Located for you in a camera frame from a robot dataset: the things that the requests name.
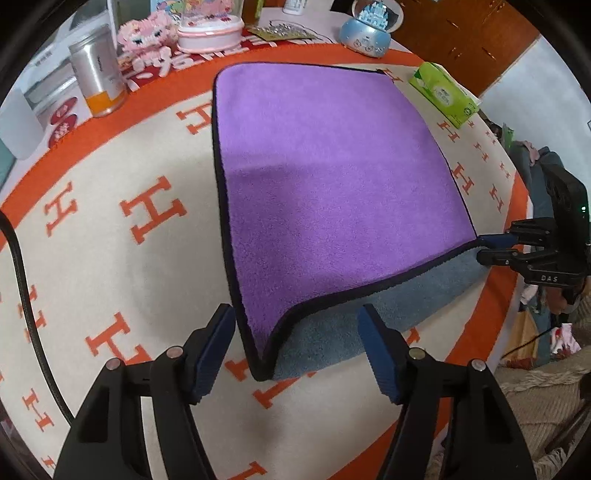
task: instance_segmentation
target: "red circular sticker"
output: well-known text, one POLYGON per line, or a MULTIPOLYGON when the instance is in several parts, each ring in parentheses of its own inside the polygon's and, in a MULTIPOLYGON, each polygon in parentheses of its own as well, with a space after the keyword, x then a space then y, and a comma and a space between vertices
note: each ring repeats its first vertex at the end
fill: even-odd
POLYGON ((76 104, 76 102, 78 101, 78 98, 76 97, 72 97, 72 98, 68 98, 68 100, 66 100, 64 103, 62 103, 55 112, 53 112, 53 115, 51 116, 51 119, 49 120, 49 123, 51 123, 52 125, 58 124, 59 122, 61 122, 61 119, 63 119, 70 110, 72 110, 72 108, 74 107, 74 105, 76 104))
POLYGON ((49 142, 47 146, 49 148, 53 148, 53 146, 61 137, 74 130, 74 126, 76 124, 77 119, 78 116, 73 114, 64 118, 64 121, 56 127, 56 129, 49 137, 49 142))

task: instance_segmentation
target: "clear plastic container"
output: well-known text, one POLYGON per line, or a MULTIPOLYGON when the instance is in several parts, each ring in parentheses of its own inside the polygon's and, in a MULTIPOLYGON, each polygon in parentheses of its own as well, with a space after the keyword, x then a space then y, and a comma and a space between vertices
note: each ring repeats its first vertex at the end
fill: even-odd
POLYGON ((210 53, 240 45, 244 22, 241 0, 185 0, 178 28, 178 49, 210 53))

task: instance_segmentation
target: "green tissue package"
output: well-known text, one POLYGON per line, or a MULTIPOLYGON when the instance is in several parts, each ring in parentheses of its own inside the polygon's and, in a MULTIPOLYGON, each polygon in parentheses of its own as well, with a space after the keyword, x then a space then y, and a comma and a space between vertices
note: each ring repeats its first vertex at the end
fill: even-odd
POLYGON ((423 63, 411 77, 410 83, 456 128, 460 128, 479 110, 480 100, 437 63, 423 63))

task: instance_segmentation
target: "snow globe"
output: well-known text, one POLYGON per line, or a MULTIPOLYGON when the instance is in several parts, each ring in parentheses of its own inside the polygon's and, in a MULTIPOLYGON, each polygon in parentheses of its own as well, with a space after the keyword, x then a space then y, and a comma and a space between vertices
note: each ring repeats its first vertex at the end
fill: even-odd
POLYGON ((400 24, 399 15, 387 1, 355 0, 353 18, 340 29, 339 41, 368 57, 383 57, 390 46, 390 32, 400 24))
POLYGON ((211 53, 237 47, 244 27, 240 7, 240 0, 185 0, 177 48, 211 53))

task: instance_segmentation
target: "cabinet handle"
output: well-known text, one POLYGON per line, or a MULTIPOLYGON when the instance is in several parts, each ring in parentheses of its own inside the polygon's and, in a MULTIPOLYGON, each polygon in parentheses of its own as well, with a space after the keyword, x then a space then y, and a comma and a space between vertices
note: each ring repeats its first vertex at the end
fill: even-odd
POLYGON ((489 52, 486 48, 482 47, 482 50, 484 50, 484 53, 486 53, 490 58, 492 58, 494 61, 496 61, 495 56, 489 52))

